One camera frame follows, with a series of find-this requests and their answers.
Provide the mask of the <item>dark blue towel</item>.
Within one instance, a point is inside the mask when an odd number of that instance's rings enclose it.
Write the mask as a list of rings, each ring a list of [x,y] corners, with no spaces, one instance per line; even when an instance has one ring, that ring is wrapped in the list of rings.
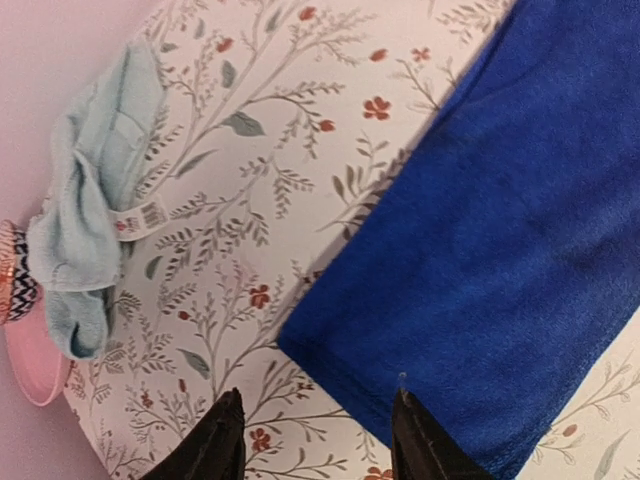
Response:
[[[639,5],[518,1],[278,346],[512,479],[639,305]]]

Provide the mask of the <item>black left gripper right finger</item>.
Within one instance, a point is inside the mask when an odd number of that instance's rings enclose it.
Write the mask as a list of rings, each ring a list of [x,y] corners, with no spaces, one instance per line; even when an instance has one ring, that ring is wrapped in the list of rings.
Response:
[[[391,457],[395,480],[493,479],[404,388],[393,404]]]

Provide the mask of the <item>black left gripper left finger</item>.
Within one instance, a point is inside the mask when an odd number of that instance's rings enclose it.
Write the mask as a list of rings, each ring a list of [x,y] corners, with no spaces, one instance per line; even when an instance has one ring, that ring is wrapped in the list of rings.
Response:
[[[224,392],[197,425],[142,480],[244,479],[246,443],[242,395]]]

